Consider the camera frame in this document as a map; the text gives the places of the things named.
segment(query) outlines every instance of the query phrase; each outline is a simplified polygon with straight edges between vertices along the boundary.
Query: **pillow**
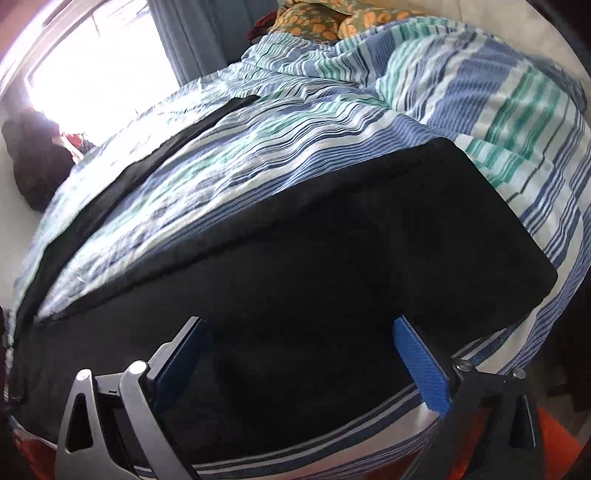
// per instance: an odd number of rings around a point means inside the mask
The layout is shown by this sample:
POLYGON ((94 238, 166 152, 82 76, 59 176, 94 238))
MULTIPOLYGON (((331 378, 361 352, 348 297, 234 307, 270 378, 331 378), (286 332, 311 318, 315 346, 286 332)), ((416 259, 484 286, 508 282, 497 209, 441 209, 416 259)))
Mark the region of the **pillow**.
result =
POLYGON ((369 27, 421 14, 416 10, 376 7, 363 0, 286 0, 268 32, 333 43, 369 27))
POLYGON ((409 17, 423 15, 418 10, 398 10, 395 8, 370 7, 357 10, 350 17, 341 22, 339 27, 339 38, 354 37, 367 30, 369 27, 379 27, 395 20, 404 20, 409 17))
POLYGON ((268 33, 286 32, 296 37, 319 42, 338 40, 339 25, 346 15, 324 5, 297 3, 281 13, 268 33))

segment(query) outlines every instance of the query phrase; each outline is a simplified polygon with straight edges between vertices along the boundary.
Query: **patterned pillow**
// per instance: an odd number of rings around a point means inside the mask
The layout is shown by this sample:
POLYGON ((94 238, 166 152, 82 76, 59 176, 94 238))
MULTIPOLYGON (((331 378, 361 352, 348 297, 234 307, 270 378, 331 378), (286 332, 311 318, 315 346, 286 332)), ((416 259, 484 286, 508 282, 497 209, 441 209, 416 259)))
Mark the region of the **patterned pillow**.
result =
POLYGON ((296 37, 319 42, 338 40, 339 25, 347 18, 331 8, 319 4, 297 3, 279 9, 277 20, 268 33, 287 32, 296 37))
POLYGON ((369 27, 379 27, 395 20, 404 20, 409 17, 423 15, 417 10, 397 10, 393 8, 370 7, 357 10, 353 15, 347 17, 339 26, 339 38, 354 37, 367 30, 369 27))

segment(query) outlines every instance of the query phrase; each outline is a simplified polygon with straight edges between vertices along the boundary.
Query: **screw head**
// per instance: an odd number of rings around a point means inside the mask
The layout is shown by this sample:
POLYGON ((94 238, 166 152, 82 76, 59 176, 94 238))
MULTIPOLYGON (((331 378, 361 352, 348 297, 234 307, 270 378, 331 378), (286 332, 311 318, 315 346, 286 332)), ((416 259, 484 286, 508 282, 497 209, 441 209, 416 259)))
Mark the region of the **screw head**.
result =
POLYGON ((146 362, 142 360, 136 360, 128 367, 128 370, 134 375, 139 375, 144 373, 146 368, 148 368, 148 364, 146 362))
POLYGON ((515 378, 519 378, 520 380, 523 380, 525 378, 525 370, 523 370, 522 368, 514 368, 513 369, 513 376, 515 378))
POLYGON ((473 368, 472 364, 468 360, 464 360, 462 358, 456 360, 456 367, 460 372, 464 372, 465 374, 473 368))
POLYGON ((79 382, 82 382, 82 381, 86 380, 91 375, 91 373, 92 372, 90 370, 88 370, 87 368, 85 368, 84 370, 80 370, 78 372, 78 374, 76 375, 76 379, 79 382))

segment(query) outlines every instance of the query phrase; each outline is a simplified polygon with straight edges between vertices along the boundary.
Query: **blue striped fabric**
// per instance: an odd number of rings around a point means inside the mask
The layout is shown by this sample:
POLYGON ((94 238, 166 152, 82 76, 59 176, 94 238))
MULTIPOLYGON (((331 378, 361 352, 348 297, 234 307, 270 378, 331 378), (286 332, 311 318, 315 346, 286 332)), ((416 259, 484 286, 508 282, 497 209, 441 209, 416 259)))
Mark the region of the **blue striped fabric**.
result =
MULTIPOLYGON (((371 28, 335 46, 268 35, 241 62, 153 107, 85 159, 57 192, 16 283, 15 305, 44 248, 127 165, 230 98, 251 94, 261 99, 168 159, 116 208, 61 272, 38 321, 138 258, 190 239, 253 202, 444 136, 466 152, 558 271, 550 295, 520 324, 475 339, 458 355, 488 372, 531 359, 591 264, 586 100, 580 85, 551 62, 436 17, 371 28)), ((356 476, 418 449, 436 418, 410 386, 303 445, 195 468, 208 479, 356 476)))

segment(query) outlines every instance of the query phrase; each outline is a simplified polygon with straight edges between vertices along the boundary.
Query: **black strap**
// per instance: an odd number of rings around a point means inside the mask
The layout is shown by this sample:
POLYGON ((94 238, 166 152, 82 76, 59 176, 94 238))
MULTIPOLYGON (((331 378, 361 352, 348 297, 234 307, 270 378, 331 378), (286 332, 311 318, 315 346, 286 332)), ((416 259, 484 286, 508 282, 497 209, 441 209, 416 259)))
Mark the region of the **black strap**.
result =
POLYGON ((29 285, 17 312, 16 344, 22 331, 33 322, 33 317, 55 282, 61 269, 70 261, 86 240, 104 223, 108 215, 127 195, 142 185, 162 163, 192 139, 216 125, 224 116, 258 100, 257 95, 233 98, 203 120, 185 128, 164 142, 154 152, 128 166, 117 179, 86 205, 72 224, 51 242, 39 264, 37 274, 29 285))

